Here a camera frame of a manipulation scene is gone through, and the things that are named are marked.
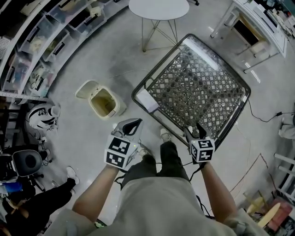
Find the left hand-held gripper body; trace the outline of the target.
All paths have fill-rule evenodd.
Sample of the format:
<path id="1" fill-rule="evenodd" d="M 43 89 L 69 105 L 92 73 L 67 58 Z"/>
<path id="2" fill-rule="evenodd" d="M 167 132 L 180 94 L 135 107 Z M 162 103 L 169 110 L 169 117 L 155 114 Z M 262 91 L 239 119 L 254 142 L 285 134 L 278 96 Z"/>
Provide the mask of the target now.
<path id="1" fill-rule="evenodd" d="M 104 162 L 126 172 L 135 159 L 139 147 L 139 143 L 109 135 L 104 152 Z"/>

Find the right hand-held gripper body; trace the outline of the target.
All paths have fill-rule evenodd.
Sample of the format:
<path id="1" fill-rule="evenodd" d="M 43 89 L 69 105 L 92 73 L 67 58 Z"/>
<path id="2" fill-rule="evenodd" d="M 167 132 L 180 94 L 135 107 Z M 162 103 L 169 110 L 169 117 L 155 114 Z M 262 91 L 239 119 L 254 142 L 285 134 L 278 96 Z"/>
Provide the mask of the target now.
<path id="1" fill-rule="evenodd" d="M 215 143 L 213 139 L 193 139 L 189 141 L 189 154 L 192 157 L 193 164 L 211 161 L 214 152 Z"/>

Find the cream waste bin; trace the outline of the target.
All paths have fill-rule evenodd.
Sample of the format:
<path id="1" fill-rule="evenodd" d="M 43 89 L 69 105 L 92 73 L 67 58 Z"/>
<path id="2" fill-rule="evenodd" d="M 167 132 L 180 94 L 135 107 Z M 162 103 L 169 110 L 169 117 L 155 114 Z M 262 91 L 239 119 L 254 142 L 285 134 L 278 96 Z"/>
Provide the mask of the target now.
<path id="1" fill-rule="evenodd" d="M 75 92 L 75 96 L 87 100 L 95 114 L 103 120 L 120 116 L 127 108 L 116 93 L 93 80 L 83 83 Z"/>

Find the person's left forearm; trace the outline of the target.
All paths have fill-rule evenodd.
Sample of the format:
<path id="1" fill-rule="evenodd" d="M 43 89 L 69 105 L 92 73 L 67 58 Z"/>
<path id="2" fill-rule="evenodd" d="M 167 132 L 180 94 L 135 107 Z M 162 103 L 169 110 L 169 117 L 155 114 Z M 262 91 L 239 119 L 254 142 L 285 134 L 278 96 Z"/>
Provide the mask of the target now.
<path id="1" fill-rule="evenodd" d="M 119 169 L 106 165 L 91 185 L 75 201 L 72 211 L 91 222 L 99 217 Z"/>

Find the person's right forearm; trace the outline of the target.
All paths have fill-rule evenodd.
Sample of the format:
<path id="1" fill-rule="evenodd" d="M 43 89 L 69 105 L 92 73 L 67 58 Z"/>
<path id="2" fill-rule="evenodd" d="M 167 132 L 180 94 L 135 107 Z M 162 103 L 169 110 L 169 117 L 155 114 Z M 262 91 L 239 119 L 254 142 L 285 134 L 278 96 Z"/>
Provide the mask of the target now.
<path id="1" fill-rule="evenodd" d="M 224 223 L 228 217 L 236 216 L 238 209 L 234 198 L 209 162 L 201 169 L 201 173 L 215 219 Z"/>

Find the person's left shoe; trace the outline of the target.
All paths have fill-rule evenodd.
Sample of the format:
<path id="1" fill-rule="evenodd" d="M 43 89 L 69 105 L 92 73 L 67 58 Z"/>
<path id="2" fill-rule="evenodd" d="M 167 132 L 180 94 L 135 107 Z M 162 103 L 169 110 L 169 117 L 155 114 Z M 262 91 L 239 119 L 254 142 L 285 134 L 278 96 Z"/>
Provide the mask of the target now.
<path id="1" fill-rule="evenodd" d="M 145 155 L 152 155 L 150 150 L 146 147 L 139 147 L 138 150 L 138 155 L 141 156 L 142 158 L 145 156 Z"/>

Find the person's shoe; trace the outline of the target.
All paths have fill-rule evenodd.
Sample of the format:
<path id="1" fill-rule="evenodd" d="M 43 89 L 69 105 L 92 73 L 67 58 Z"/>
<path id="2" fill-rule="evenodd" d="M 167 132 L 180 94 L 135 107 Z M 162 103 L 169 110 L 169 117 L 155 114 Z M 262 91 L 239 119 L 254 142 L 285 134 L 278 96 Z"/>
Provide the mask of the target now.
<path id="1" fill-rule="evenodd" d="M 163 143 L 171 142 L 171 135 L 170 132 L 164 128 L 163 126 L 160 127 L 160 137 Z"/>
<path id="2" fill-rule="evenodd" d="M 138 155 L 141 156 L 142 158 L 145 156 L 145 155 L 152 155 L 150 150 L 146 147 L 139 147 L 138 150 Z"/>

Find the person's right shoe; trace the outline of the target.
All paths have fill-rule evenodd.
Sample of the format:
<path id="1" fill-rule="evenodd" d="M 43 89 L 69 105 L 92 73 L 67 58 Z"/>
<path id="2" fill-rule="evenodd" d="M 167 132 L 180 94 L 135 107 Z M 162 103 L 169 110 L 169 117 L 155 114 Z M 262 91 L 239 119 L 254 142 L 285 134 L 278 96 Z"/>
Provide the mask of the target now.
<path id="1" fill-rule="evenodd" d="M 160 127 L 160 137 L 163 143 L 171 142 L 171 135 L 170 132 L 164 128 L 163 126 Z"/>

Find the white rectangular box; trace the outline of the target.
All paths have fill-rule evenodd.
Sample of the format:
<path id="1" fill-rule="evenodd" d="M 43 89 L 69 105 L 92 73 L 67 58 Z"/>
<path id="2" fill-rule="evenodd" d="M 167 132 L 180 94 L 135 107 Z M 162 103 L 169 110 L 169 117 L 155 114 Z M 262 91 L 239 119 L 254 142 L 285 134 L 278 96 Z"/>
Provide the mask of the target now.
<path id="1" fill-rule="evenodd" d="M 136 98 L 139 100 L 140 104 L 145 107 L 145 109 L 151 113 L 154 112 L 159 108 L 158 103 L 152 97 L 152 95 L 146 90 L 141 90 L 137 95 Z"/>

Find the person's black pants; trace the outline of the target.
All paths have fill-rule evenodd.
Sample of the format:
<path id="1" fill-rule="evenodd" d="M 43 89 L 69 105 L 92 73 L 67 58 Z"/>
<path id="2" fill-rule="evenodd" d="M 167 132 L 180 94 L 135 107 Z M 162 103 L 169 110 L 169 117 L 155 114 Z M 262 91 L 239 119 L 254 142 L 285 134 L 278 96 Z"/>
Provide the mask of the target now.
<path id="1" fill-rule="evenodd" d="M 141 162 L 129 168 L 122 181 L 122 187 L 132 180 L 146 177 L 177 177 L 189 180 L 173 142 L 168 141 L 161 144 L 160 158 L 162 168 L 160 172 L 157 172 L 155 158 L 150 154 L 145 154 Z"/>

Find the woven-top square table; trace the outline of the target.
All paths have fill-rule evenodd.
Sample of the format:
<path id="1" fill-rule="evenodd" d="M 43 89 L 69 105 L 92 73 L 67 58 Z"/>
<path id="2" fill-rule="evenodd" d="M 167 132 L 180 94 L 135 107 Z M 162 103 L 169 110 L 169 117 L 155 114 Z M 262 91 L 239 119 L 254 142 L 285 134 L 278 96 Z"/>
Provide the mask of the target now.
<path id="1" fill-rule="evenodd" d="M 161 125 L 165 117 L 178 129 L 201 124 L 219 147 L 242 113 L 251 95 L 243 78 L 205 42 L 187 34 L 144 77 L 131 94 L 147 91 L 158 107 L 150 116 Z"/>

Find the person's beige shirt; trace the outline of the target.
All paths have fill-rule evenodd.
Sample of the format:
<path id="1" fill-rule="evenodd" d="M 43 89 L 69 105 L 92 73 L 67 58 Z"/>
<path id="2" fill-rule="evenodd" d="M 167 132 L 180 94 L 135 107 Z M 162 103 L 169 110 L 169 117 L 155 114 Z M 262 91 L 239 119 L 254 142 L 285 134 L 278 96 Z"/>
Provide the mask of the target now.
<path id="1" fill-rule="evenodd" d="M 147 177 L 122 189 L 109 226 L 96 228 L 72 210 L 60 212 L 44 236 L 268 236 L 244 210 L 223 223 L 207 218 L 191 184 L 181 178 Z"/>

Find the grey pod with black disc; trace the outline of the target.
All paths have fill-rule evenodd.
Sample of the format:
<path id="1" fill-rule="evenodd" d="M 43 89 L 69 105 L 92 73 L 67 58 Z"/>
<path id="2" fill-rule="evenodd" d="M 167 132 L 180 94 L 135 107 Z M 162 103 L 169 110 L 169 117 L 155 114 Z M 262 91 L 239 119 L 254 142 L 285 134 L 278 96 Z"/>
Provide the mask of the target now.
<path id="1" fill-rule="evenodd" d="M 0 154 L 0 183 L 13 183 L 19 177 L 35 174 L 42 166 L 41 155 L 35 150 Z"/>

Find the yellow wooden board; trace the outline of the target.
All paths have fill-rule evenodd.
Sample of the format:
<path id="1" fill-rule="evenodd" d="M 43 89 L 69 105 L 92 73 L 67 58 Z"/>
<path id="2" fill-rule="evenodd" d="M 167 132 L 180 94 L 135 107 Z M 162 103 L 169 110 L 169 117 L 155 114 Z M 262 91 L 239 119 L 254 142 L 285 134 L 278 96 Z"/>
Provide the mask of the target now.
<path id="1" fill-rule="evenodd" d="M 275 204 L 257 223 L 257 225 L 261 228 L 265 227 L 276 215 L 277 211 L 279 210 L 281 203 Z"/>

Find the white desk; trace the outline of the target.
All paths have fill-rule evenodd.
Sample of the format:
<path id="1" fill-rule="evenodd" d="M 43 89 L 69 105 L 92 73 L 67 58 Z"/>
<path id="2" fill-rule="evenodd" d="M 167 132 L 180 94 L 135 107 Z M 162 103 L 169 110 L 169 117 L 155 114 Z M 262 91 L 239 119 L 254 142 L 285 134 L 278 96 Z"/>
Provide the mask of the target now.
<path id="1" fill-rule="evenodd" d="M 235 9 L 238 9 L 243 16 L 246 16 L 253 22 L 262 33 L 262 35 L 271 43 L 271 48 L 276 49 L 274 54 L 270 54 L 268 58 L 254 64 L 253 66 L 244 70 L 244 73 L 253 71 L 260 65 L 264 64 L 267 60 L 281 55 L 283 58 L 287 54 L 288 40 L 284 33 L 279 29 L 271 26 L 270 19 L 263 13 L 262 7 L 258 5 L 254 0 L 231 0 L 231 3 L 224 13 L 223 17 L 215 27 L 214 31 L 210 34 L 211 38 L 214 38 L 222 25 L 230 17 Z"/>

